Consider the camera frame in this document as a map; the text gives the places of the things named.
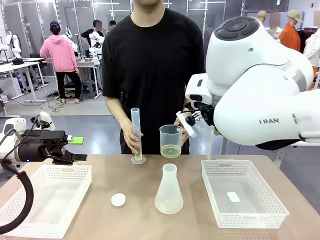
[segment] dark blue cap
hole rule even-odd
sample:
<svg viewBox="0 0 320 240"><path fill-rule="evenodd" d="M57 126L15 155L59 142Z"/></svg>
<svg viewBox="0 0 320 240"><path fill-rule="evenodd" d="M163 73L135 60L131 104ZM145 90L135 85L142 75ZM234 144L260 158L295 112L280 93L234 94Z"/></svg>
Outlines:
<svg viewBox="0 0 320 240"><path fill-rule="evenodd" d="M59 24L57 21L55 21L55 20L53 20L52 22L50 22L50 27L52 27L52 26L57 26L58 28L60 28L60 24Z"/></svg>

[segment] man's right hand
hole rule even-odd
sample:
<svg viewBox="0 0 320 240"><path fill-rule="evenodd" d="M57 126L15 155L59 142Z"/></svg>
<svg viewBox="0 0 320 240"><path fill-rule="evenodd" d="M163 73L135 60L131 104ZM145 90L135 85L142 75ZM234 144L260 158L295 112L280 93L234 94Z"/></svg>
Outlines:
<svg viewBox="0 0 320 240"><path fill-rule="evenodd" d="M139 142L139 138L137 138L132 131L132 123L130 121L127 121L121 125L121 129L123 131L124 140L128 147L131 149L133 154L137 154L138 151L136 149L141 148L141 143Z"/></svg>

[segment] black t-shirt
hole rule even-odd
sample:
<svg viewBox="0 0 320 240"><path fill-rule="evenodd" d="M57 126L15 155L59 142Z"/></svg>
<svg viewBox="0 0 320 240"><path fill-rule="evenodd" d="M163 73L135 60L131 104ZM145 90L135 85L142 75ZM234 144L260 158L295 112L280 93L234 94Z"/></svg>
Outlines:
<svg viewBox="0 0 320 240"><path fill-rule="evenodd" d="M146 145L160 152L159 128L174 124L190 77L204 72L201 31L190 18L167 8L151 27L139 27L127 16L102 45L102 94L120 98L122 92L129 119L131 108L140 109L142 152Z"/></svg>
<svg viewBox="0 0 320 240"><path fill-rule="evenodd" d="M88 29L87 31L81 33L81 37L83 37L83 38L85 38L85 39L88 40L88 43L89 43L90 47L91 47L91 39L90 39L90 37L89 37L89 34L92 34L93 32L94 32L94 29L91 28L91 29ZM97 33L98 33L101 37L104 36L104 34L103 34L102 32L100 32L100 31L97 31Z"/></svg>

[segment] hair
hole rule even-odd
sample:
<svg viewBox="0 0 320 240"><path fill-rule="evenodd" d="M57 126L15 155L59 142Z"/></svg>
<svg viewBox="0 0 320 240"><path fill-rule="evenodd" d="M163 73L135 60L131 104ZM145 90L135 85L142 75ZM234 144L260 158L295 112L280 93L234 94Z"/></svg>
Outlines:
<svg viewBox="0 0 320 240"><path fill-rule="evenodd" d="M117 23L116 23L116 21L115 20L111 20L110 22L109 22L109 26L113 26L113 25L116 25Z"/></svg>
<svg viewBox="0 0 320 240"><path fill-rule="evenodd" d="M96 22L101 22L101 21L100 21L100 20L97 20L97 19L96 19L96 20L93 20L93 23L92 23L92 24L93 24L93 27L94 27L94 28L96 27Z"/></svg>
<svg viewBox="0 0 320 240"><path fill-rule="evenodd" d="M53 33L53 35L59 35L61 29L57 25L51 25L50 31Z"/></svg>

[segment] white paper label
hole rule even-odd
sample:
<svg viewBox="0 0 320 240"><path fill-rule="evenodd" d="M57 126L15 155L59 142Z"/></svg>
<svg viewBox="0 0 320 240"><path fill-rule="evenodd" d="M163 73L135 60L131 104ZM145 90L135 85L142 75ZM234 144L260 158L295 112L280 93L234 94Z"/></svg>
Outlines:
<svg viewBox="0 0 320 240"><path fill-rule="evenodd" d="M238 195L234 191L227 192L226 194L228 195L231 202L233 202L233 203L241 202L240 198L238 197Z"/></svg>

